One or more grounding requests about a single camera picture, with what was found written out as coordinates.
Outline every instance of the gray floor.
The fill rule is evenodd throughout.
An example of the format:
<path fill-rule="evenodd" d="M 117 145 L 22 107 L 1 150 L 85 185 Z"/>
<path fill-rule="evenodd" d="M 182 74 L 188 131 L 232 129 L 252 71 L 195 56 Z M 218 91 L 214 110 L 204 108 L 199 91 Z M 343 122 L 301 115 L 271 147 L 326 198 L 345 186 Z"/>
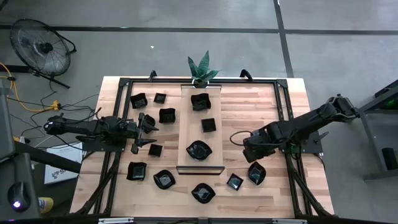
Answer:
<path fill-rule="evenodd" d="M 287 29 L 398 29 L 394 0 L 280 0 Z M 36 0 L 10 1 L 0 12 L 1 22 L 38 19 L 51 25 L 121 27 L 277 28 L 271 0 Z M 248 69 L 254 77 L 286 77 L 278 34 L 62 32 L 76 43 L 69 71 L 59 79 L 72 86 L 54 86 L 56 95 L 45 100 L 76 102 L 99 91 L 106 75 L 189 75 L 187 56 L 198 60 L 210 51 L 210 67 L 220 76 L 236 77 Z M 397 79 L 398 36 L 288 35 L 295 77 L 304 78 L 312 108 L 341 93 L 357 107 L 380 88 Z M 0 30 L 0 61 L 21 64 L 9 45 L 8 31 Z M 20 97 L 39 102 L 50 93 L 48 82 L 15 74 Z M 83 105 L 95 106 L 96 97 Z M 10 102 L 14 115 L 30 121 L 30 112 Z M 55 112 L 35 117 L 39 124 Z M 87 112 L 68 113 L 83 118 Z M 12 119 L 15 135 L 28 126 Z M 330 124 L 322 140 L 326 175 L 337 215 L 346 218 L 397 222 L 398 179 L 364 183 L 363 175 L 378 171 L 360 120 Z M 36 131 L 27 134 L 37 136 Z M 73 135 L 65 137 L 73 140 Z M 34 139 L 33 145 L 42 139 Z M 58 144 L 50 139 L 44 146 Z"/>

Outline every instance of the computer mouse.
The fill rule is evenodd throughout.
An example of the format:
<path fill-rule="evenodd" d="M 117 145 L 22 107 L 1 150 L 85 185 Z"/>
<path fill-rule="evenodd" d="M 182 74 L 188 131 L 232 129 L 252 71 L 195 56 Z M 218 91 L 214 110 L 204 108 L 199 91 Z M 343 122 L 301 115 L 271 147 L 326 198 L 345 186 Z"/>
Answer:
<path fill-rule="evenodd" d="M 23 212 L 29 208 L 30 197 L 27 193 L 26 183 L 16 182 L 8 189 L 8 202 L 12 209 Z"/>

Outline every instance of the butcher block tabletop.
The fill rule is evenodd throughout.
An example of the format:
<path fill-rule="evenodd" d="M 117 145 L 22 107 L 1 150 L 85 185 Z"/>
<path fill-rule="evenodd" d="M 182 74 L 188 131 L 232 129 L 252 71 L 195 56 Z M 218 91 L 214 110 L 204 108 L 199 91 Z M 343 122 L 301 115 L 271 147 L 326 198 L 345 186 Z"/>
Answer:
<path fill-rule="evenodd" d="M 102 108 L 99 116 L 113 114 L 118 83 L 121 77 L 104 77 L 96 108 Z M 310 111 L 304 80 L 288 78 L 289 94 L 295 117 Z M 138 118 L 140 112 L 156 120 L 159 131 L 153 131 L 144 137 L 156 139 L 154 144 L 162 145 L 160 157 L 148 155 L 150 144 L 140 148 L 138 154 L 130 151 L 132 140 L 127 140 L 126 150 L 121 154 L 116 189 L 114 192 L 112 217 L 208 217 L 208 218 L 293 218 L 294 211 L 290 195 L 284 155 L 275 154 L 258 160 L 266 168 L 267 176 L 260 185 L 248 179 L 248 168 L 251 165 L 243 156 L 242 146 L 236 146 L 229 137 L 244 130 L 256 130 L 270 122 L 278 121 L 274 87 L 257 83 L 222 83 L 221 85 L 221 127 L 222 158 L 225 170 L 221 175 L 179 175 L 178 139 L 180 131 L 181 83 L 135 83 L 131 95 L 145 93 L 148 105 L 141 109 L 132 109 L 129 105 L 128 119 Z M 122 116 L 126 88 L 122 94 L 119 117 Z M 164 104 L 154 103 L 156 93 L 167 94 Z M 285 118 L 287 112 L 284 94 L 280 90 Z M 174 124 L 160 124 L 159 110 L 175 108 Z M 247 137 L 239 134 L 236 142 Z M 71 212 L 77 211 L 89 199 L 98 186 L 104 153 L 94 152 L 85 159 L 73 197 Z M 321 205 L 333 213 L 331 198 L 326 181 L 325 171 L 319 158 L 312 154 L 302 155 L 305 177 L 308 188 Z M 145 162 L 146 178 L 144 181 L 127 180 L 130 162 Z M 156 186 L 153 175 L 161 170 L 169 170 L 175 177 L 176 184 L 167 190 Z M 226 185 L 231 174 L 243 179 L 238 191 Z M 200 183 L 208 184 L 216 196 L 207 204 L 195 200 L 191 191 Z M 303 195 L 296 184 L 300 208 L 305 213 Z M 108 187 L 104 191 L 101 211 L 106 205 Z"/>

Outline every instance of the black dish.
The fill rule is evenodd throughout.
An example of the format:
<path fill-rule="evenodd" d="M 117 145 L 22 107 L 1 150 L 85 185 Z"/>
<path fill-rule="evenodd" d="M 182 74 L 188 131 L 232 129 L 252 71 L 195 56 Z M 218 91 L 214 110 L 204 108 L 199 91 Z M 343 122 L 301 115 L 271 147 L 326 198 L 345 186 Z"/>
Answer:
<path fill-rule="evenodd" d="M 208 203 L 216 195 L 216 192 L 205 183 L 198 184 L 191 193 L 200 203 Z"/>
<path fill-rule="evenodd" d="M 145 93 L 138 93 L 137 95 L 130 96 L 130 101 L 133 109 L 138 109 L 148 105 Z"/>
<path fill-rule="evenodd" d="M 166 94 L 163 93 L 156 93 L 154 102 L 155 103 L 160 103 L 164 104 L 164 101 L 166 100 Z"/>
<path fill-rule="evenodd" d="M 147 164 L 145 162 L 130 162 L 127 180 L 144 180 Z"/>
<path fill-rule="evenodd" d="M 243 183 L 243 179 L 242 178 L 238 177 L 235 174 L 232 174 L 226 184 L 228 186 L 232 187 L 235 190 L 239 190 L 239 188 L 241 187 L 242 183 Z"/>
<path fill-rule="evenodd" d="M 168 170 L 162 170 L 154 175 L 155 184 L 162 190 L 166 190 L 175 184 L 173 174 Z"/>
<path fill-rule="evenodd" d="M 214 118 L 209 118 L 209 119 L 203 119 L 201 120 L 201 128 L 203 129 L 203 132 L 211 132 L 211 131 L 216 131 L 216 122 Z"/>
<path fill-rule="evenodd" d="M 254 184 L 259 185 L 266 178 L 266 169 L 258 162 L 251 164 L 248 170 L 248 177 Z"/>
<path fill-rule="evenodd" d="M 160 157 L 160 154 L 162 153 L 162 148 L 163 146 L 151 144 L 148 155 Z"/>
<path fill-rule="evenodd" d="M 187 147 L 187 152 L 193 159 L 202 161 L 206 159 L 213 151 L 206 143 L 197 140 Z"/>
<path fill-rule="evenodd" d="M 167 108 L 159 110 L 159 123 L 174 123 L 175 122 L 175 109 Z"/>
<path fill-rule="evenodd" d="M 150 124 L 151 126 L 155 126 L 155 118 L 149 116 L 148 114 L 144 116 L 144 120 L 147 122 L 147 124 Z M 152 130 L 144 128 L 144 132 L 146 134 L 150 133 Z"/>
<path fill-rule="evenodd" d="M 191 96 L 191 103 L 194 111 L 201 111 L 211 108 L 209 94 L 200 93 L 198 95 Z"/>

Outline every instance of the potted plant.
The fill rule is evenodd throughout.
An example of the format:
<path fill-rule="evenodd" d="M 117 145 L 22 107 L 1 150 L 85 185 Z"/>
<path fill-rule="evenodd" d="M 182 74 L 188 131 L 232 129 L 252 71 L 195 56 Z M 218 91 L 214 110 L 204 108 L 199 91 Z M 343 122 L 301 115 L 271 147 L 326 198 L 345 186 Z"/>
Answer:
<path fill-rule="evenodd" d="M 188 57 L 188 64 L 192 74 L 192 85 L 195 88 L 206 88 L 209 84 L 209 80 L 216 77 L 219 72 L 217 70 L 209 69 L 209 61 L 209 51 L 206 51 L 205 56 L 203 56 L 199 63 L 199 66 L 196 66 L 192 58 Z"/>

